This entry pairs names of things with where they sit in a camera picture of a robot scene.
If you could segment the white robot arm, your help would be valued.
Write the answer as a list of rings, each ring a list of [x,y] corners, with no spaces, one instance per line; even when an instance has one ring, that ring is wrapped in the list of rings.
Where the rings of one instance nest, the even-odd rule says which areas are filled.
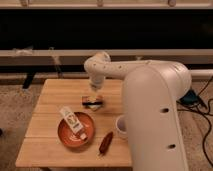
[[[99,90],[107,77],[121,79],[122,106],[133,171],[189,171],[176,102],[191,87],[179,62],[113,62],[105,52],[88,58],[84,69]]]

